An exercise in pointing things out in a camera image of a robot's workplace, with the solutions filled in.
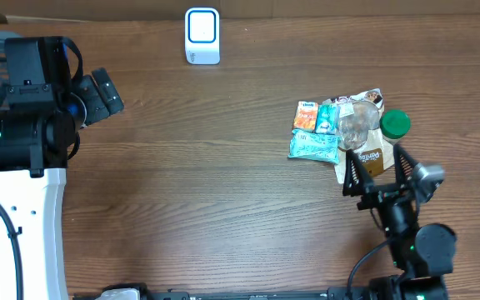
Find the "brown bread snack bag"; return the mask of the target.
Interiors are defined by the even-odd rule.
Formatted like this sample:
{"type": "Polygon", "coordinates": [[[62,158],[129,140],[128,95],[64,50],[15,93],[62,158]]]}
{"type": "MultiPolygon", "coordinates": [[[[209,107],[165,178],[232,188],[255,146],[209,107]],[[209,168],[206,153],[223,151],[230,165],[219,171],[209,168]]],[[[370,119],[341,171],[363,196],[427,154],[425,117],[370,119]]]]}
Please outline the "brown bread snack bag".
{"type": "Polygon", "coordinates": [[[393,145],[386,141],[380,128],[384,98],[379,88],[351,96],[329,98],[322,104],[339,107],[336,135],[339,137],[338,164],[334,166],[337,182],[343,184],[346,151],[355,152],[372,177],[384,173],[394,164],[393,145]]]}

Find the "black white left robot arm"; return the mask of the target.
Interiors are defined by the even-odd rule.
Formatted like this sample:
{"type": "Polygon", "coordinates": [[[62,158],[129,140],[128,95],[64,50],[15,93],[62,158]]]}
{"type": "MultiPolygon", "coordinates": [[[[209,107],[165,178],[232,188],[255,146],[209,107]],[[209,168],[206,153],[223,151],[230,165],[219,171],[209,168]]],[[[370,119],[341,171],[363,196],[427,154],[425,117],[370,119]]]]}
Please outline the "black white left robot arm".
{"type": "Polygon", "coordinates": [[[80,131],[123,108],[106,70],[72,67],[68,37],[12,37],[0,91],[0,298],[65,299],[62,204],[80,131]]]}

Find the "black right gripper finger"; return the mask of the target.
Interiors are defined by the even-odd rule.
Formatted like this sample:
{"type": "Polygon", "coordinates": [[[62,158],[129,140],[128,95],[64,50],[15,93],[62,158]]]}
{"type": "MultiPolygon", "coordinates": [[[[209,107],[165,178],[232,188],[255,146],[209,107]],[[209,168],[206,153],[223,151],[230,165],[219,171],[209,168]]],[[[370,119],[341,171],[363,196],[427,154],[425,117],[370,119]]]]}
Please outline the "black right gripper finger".
{"type": "Polygon", "coordinates": [[[374,181],[353,150],[346,151],[346,171],[342,188],[343,196],[362,196],[370,193],[374,181]]]}
{"type": "Polygon", "coordinates": [[[396,183],[404,185],[418,165],[418,161],[412,158],[399,143],[393,146],[393,158],[396,183]]]}

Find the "green lid white jar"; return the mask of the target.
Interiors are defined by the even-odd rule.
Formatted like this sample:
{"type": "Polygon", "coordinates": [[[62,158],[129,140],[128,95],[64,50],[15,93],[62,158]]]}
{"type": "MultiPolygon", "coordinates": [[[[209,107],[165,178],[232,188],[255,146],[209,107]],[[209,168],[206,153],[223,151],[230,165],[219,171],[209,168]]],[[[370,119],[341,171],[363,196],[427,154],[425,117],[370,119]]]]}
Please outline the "green lid white jar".
{"type": "Polygon", "coordinates": [[[412,123],[410,117],[402,110],[390,110],[380,118],[383,138],[391,144],[397,143],[408,134],[412,123]]]}

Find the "green blue tissue packet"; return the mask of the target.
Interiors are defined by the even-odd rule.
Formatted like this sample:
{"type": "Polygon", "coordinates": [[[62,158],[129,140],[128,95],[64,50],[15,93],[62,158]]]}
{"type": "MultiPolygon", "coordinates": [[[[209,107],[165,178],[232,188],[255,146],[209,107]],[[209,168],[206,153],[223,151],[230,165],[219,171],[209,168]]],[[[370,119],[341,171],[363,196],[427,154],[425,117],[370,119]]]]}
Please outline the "green blue tissue packet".
{"type": "Polygon", "coordinates": [[[337,104],[322,104],[318,107],[316,134],[335,134],[338,126],[340,107],[337,104]]]}

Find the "teal wet wipes pack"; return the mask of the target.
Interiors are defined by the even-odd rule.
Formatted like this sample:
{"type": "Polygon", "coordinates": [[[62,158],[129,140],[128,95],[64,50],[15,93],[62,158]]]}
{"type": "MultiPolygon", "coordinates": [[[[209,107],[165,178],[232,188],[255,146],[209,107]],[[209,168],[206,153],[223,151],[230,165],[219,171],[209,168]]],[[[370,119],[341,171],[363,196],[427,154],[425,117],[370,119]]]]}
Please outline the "teal wet wipes pack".
{"type": "Polygon", "coordinates": [[[293,129],[288,157],[339,164],[338,144],[336,135],[293,129]]]}

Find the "orange tissue packet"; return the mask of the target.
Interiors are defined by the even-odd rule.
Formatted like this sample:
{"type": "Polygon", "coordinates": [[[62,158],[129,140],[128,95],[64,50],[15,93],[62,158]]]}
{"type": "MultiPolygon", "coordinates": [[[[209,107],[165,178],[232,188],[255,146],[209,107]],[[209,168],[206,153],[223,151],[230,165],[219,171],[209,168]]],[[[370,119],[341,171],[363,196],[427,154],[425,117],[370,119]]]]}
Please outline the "orange tissue packet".
{"type": "Polygon", "coordinates": [[[316,102],[300,101],[293,119],[292,128],[313,132],[318,117],[318,104],[316,102]]]}

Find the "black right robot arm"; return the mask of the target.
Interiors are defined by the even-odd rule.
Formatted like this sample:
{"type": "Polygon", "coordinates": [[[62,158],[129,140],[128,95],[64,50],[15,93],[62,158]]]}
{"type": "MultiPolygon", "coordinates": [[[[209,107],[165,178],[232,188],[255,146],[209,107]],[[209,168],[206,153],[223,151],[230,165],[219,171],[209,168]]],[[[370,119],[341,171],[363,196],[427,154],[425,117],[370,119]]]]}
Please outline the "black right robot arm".
{"type": "Polygon", "coordinates": [[[368,210],[385,241],[365,254],[347,278],[345,299],[447,299],[443,276],[453,272],[456,233],[447,225],[418,224],[421,206],[445,179],[439,164],[413,159],[400,145],[393,147],[395,182],[377,185],[359,155],[346,152],[342,194],[359,197],[357,209],[368,210]],[[374,278],[366,287],[354,287],[358,269],[375,253],[389,248],[400,275],[374,278]]]}

